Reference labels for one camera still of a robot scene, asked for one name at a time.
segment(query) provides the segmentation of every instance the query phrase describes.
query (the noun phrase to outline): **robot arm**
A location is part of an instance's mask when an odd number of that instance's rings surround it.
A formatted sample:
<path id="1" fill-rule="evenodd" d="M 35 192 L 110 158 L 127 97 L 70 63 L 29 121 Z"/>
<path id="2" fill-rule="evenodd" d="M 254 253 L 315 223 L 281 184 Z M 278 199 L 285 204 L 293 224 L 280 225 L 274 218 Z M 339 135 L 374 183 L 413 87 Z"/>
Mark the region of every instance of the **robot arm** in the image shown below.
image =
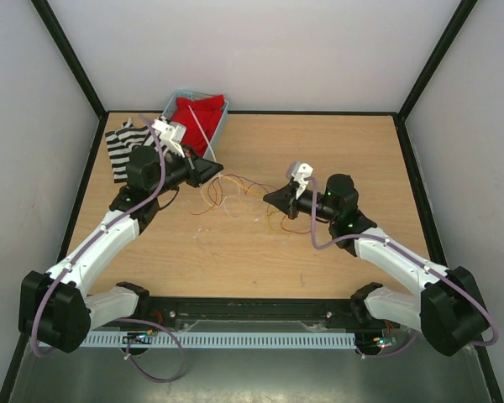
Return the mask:
<path id="1" fill-rule="evenodd" d="M 311 172 L 309 165 L 294 163 L 287 172 L 290 182 L 263 200 L 290 219 L 299 212 L 312 215 L 313 192 L 306 190 Z M 437 351 L 448 356 L 481 335 L 489 327 L 488 321 L 466 298 L 432 273 L 454 282 L 485 307 L 472 274 L 463 267 L 450 270 L 435 264 L 400 245 L 360 211 L 358 198 L 350 176 L 332 175 L 325 192 L 317 194 L 313 215 L 317 221 L 328 223 L 333 239 L 342 238 L 337 246 L 378 266 L 412 294 L 395 292 L 378 283 L 368 284 L 351 297 L 354 316 L 363 323 L 374 317 L 408 326 L 422 332 Z M 328 245 L 314 246 L 322 249 Z"/>
<path id="2" fill-rule="evenodd" d="M 223 166 L 197 156 L 179 144 L 179 128 L 163 122 L 154 127 L 165 153 L 164 185 L 159 195 L 178 191 L 179 185 L 199 187 L 213 178 Z M 161 181 L 160 155 L 148 145 L 130 153 L 126 167 L 127 185 L 123 186 L 97 228 L 69 256 L 45 273 L 32 271 L 21 285 L 18 327 L 30 334 L 35 315 L 50 285 L 60 278 L 39 320 L 37 338 L 69 353 L 82 343 L 88 332 L 120 317 L 147 317 L 150 293 L 130 283 L 118 283 L 110 291 L 88 296 L 95 279 L 128 243 L 135 240 L 160 210 L 156 197 L 138 206 L 157 190 Z"/>

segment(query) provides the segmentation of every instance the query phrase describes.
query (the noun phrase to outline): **black and white striped fabric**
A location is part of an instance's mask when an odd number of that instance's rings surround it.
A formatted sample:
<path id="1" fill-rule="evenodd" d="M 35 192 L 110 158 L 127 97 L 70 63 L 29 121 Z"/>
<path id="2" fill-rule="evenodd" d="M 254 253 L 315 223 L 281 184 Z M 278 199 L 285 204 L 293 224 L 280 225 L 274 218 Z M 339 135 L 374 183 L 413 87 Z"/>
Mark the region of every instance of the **black and white striped fabric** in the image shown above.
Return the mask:
<path id="1" fill-rule="evenodd" d="M 121 129 L 112 130 L 104 134 L 107 140 L 108 155 L 114 173 L 114 182 L 125 182 L 127 174 L 125 165 L 129 162 L 129 153 L 141 145 L 146 139 L 151 139 L 147 126 L 135 128 L 131 119 L 122 124 Z"/>

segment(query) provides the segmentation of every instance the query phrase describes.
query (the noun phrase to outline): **white cable tray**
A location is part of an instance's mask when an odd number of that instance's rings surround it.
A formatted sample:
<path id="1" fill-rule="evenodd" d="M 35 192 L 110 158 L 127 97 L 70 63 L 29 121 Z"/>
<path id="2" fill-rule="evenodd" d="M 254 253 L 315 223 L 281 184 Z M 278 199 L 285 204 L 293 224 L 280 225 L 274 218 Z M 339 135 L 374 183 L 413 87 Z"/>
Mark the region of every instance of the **white cable tray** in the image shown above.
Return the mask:
<path id="1" fill-rule="evenodd" d="M 277 349 L 354 349 L 353 333 L 268 333 L 268 332 L 178 332 L 174 333 L 184 348 L 277 348 Z M 128 332 L 89 332 L 81 347 L 125 347 Z M 175 348 L 174 341 L 160 332 L 145 337 L 141 348 Z"/>

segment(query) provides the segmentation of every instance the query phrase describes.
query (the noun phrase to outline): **wooden surface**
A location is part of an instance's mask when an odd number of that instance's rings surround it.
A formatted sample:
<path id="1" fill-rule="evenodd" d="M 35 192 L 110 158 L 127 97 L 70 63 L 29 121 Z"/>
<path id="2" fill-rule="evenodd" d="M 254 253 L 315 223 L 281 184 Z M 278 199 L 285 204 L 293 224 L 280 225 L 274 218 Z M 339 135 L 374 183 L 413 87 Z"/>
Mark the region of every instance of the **wooden surface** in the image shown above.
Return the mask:
<path id="1" fill-rule="evenodd" d="M 107 130 L 119 128 L 129 117 L 111 113 Z M 136 117 L 134 123 L 139 127 Z M 215 154 L 224 164 L 223 173 L 276 187 L 287 183 L 285 173 L 294 160 L 314 168 L 320 191 L 330 175 L 350 174 L 367 217 L 427 256 L 390 117 L 229 115 Z M 222 183 L 226 195 L 238 193 L 233 182 Z M 100 223 L 120 186 L 113 183 L 103 140 L 71 250 Z M 142 285 L 153 296 L 347 298 L 371 281 L 403 289 L 372 264 L 335 246 L 319 251 L 312 247 L 309 234 L 282 232 L 281 213 L 271 216 L 274 230 L 270 229 L 266 204 L 260 201 L 263 191 L 255 189 L 254 195 L 228 198 L 228 212 L 218 207 L 194 216 L 190 212 L 202 212 L 208 205 L 198 189 L 181 186 L 176 201 L 116 257 L 91 293 L 108 290 L 119 281 Z M 161 196 L 160 203 L 170 196 Z M 284 221 L 287 228 L 299 231 L 307 231 L 309 223 L 305 215 L 295 222 Z M 319 223 L 318 229 L 318 240 L 328 241 L 327 225 Z"/>

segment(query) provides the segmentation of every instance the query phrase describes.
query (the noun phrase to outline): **plastic bin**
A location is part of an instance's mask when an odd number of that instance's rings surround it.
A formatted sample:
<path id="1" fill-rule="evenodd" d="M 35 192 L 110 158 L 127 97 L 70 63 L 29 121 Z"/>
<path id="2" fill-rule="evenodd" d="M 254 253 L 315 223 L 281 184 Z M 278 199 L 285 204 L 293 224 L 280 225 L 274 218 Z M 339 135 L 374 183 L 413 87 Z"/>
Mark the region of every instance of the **plastic bin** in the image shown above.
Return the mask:
<path id="1" fill-rule="evenodd" d="M 174 92 L 174 95 L 171 97 L 170 102 L 168 102 L 168 105 L 166 105 L 165 110 L 162 113 L 162 116 L 166 118 L 168 122 L 171 121 L 171 117 L 174 116 L 174 113 L 177 111 L 176 99 L 178 97 L 184 97 L 192 101 L 198 101 L 200 99 L 214 97 L 214 95 L 201 94 L 200 92 L 185 91 L 185 90 L 179 90 Z M 215 150 L 215 147 L 217 146 L 218 143 L 218 139 L 220 139 L 220 135 L 224 130 L 224 126 L 226 126 L 226 121 L 228 120 L 228 107 L 229 103 L 228 100 L 226 99 L 224 102 L 224 106 L 222 107 L 222 117 L 218 122 L 218 126 L 217 129 L 215 130 L 215 133 L 213 134 L 213 137 L 211 138 L 211 147 L 213 148 L 213 150 Z M 203 158 L 207 160 L 213 159 L 209 148 L 207 148 L 205 154 L 203 155 Z"/>

